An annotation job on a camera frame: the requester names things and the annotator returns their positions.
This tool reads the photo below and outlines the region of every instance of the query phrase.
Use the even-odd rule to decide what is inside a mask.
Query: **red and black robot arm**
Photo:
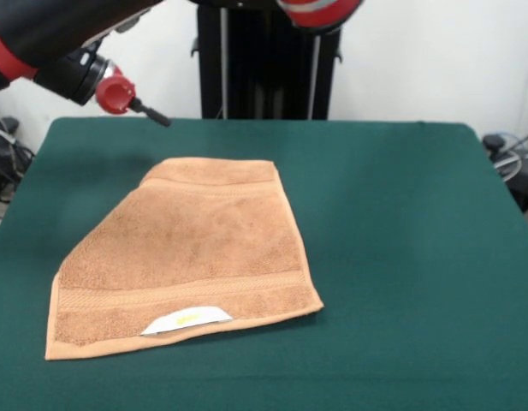
[[[96,94],[110,113],[134,110],[169,124],[97,53],[106,33],[161,1],[0,0],[0,90],[25,77],[78,104]],[[362,0],[276,1],[296,26],[318,33],[340,26]]]

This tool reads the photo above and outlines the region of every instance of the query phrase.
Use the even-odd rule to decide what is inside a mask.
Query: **black stand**
[[[199,6],[198,25],[203,118],[328,117],[340,30],[315,36],[280,10],[240,7]]]

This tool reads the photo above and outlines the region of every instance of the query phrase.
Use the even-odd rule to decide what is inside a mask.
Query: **towel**
[[[172,158],[62,262],[45,358],[163,346],[322,307],[272,162]]]

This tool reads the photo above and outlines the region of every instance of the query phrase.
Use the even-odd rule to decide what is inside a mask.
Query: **towel tag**
[[[190,307],[155,319],[141,336],[174,331],[208,323],[231,321],[233,317],[219,307]]]

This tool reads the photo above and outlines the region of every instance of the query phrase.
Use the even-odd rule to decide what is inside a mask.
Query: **table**
[[[157,162],[276,162],[325,308],[44,361],[50,282]],[[528,227],[459,124],[61,119],[0,229],[0,410],[528,409]]]

